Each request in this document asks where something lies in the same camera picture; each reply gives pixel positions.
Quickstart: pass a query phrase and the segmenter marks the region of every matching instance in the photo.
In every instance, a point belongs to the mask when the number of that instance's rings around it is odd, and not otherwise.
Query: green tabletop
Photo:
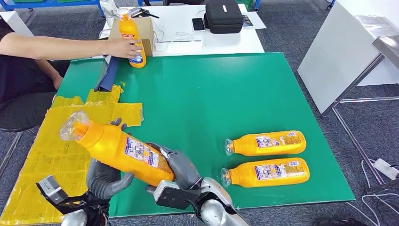
[[[101,62],[71,64],[58,92],[85,100]],[[220,180],[221,168],[281,157],[301,157],[310,169],[302,184],[226,190],[237,208],[353,200],[353,193],[282,53],[149,57],[142,69],[119,63],[115,84],[125,82],[121,103],[143,103],[144,121],[128,128],[144,142],[182,149],[200,174]],[[297,155],[226,156],[224,141],[245,134],[299,130],[307,140]],[[111,200],[110,216],[191,212],[155,205],[135,179]]]

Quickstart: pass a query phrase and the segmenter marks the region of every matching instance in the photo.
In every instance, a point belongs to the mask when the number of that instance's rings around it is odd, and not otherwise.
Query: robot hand
[[[111,121],[110,124],[119,126],[121,122],[122,119],[117,118],[115,121]],[[120,129],[124,130],[125,128],[126,124],[123,124]],[[133,178],[134,175],[132,173],[125,173],[121,179],[120,170],[91,159],[86,177],[86,185],[95,197],[107,200],[127,188],[132,183]]]
[[[194,208],[196,216],[208,226],[248,226],[234,209],[231,197],[212,178],[201,177],[192,161],[180,151],[150,143],[168,161],[175,174],[175,183],[162,181],[157,188],[148,186],[158,205],[186,209]]]
[[[111,124],[119,126],[121,118]],[[86,184],[88,191],[81,196],[69,197],[50,175],[36,183],[42,195],[61,213],[66,214],[61,226],[104,226],[108,221],[109,201],[116,193],[127,188],[134,178],[95,159],[90,160]]]

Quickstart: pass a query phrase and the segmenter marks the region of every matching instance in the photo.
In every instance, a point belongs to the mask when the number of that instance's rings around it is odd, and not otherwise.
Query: yellow plastic bottle
[[[305,150],[306,140],[300,131],[248,134],[237,140],[226,139],[227,155],[245,156],[298,154]]]
[[[133,19],[129,15],[129,10],[127,8],[118,9],[119,15],[119,32],[125,39],[138,39],[140,43],[136,43],[137,46],[143,46],[140,39],[140,34],[138,32],[137,26]],[[147,63],[147,58],[145,57],[144,49],[140,51],[140,54],[134,58],[129,59],[129,63],[132,67],[144,67]]]
[[[224,187],[292,185],[305,182],[310,176],[308,165],[301,158],[247,162],[234,169],[223,168],[221,174]]]
[[[123,132],[114,125],[90,121],[83,111],[73,113],[60,131],[61,139],[74,140],[90,156],[122,172],[158,186],[161,180],[173,180],[168,162],[156,149]]]

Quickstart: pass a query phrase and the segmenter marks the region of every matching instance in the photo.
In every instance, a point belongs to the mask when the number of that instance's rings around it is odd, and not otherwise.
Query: floor
[[[118,6],[133,6],[136,4],[136,1],[115,1]],[[327,4],[324,0],[261,0],[261,10],[258,14],[268,29],[257,32],[265,51],[277,51],[285,54],[356,196],[357,201],[352,202],[352,204],[375,220],[371,211],[361,202],[361,196],[365,192],[367,183],[360,165],[362,159],[360,154],[332,113],[327,117],[321,117],[296,72],[312,40],[328,15]],[[18,13],[35,35],[94,40],[104,25],[104,20],[99,16],[96,6],[42,8],[35,9],[33,12],[22,9],[18,10]],[[350,96],[399,96],[399,86],[356,88],[350,93]],[[399,163],[399,152],[397,151],[399,148],[397,142],[399,128],[399,121],[397,120],[399,118],[398,101],[342,104],[338,109],[371,159],[383,158],[391,164]],[[0,160],[4,158],[4,152],[11,144],[14,136],[14,134],[0,133]],[[0,209],[3,209],[7,202],[33,139],[33,135],[24,133],[5,175],[0,180]],[[369,170],[367,174],[371,184],[376,184]],[[380,216],[381,225],[399,226],[399,216],[394,215],[394,211],[381,206],[379,208],[381,212],[378,212],[376,210],[377,199],[368,198],[367,200]],[[399,209],[397,197],[386,198],[385,200],[397,210]],[[372,225],[364,216],[344,202],[239,210],[239,213],[250,225],[311,226],[317,218],[355,218],[370,226]],[[112,219],[111,222],[118,226],[203,225],[192,215],[121,218]]]

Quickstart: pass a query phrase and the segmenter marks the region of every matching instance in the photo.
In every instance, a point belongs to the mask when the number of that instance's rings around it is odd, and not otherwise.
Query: transparent bottle cap
[[[121,20],[127,20],[129,17],[129,9],[127,8],[119,8],[116,11],[116,14],[118,15],[118,18]]]
[[[230,171],[226,168],[222,168],[220,171],[220,177],[222,178],[223,187],[228,187],[231,185]]]
[[[232,155],[235,152],[232,140],[226,139],[224,143],[224,150],[226,151],[226,155],[228,156]]]
[[[90,120],[84,111],[78,111],[69,116],[60,130],[62,140],[80,140],[87,132]]]

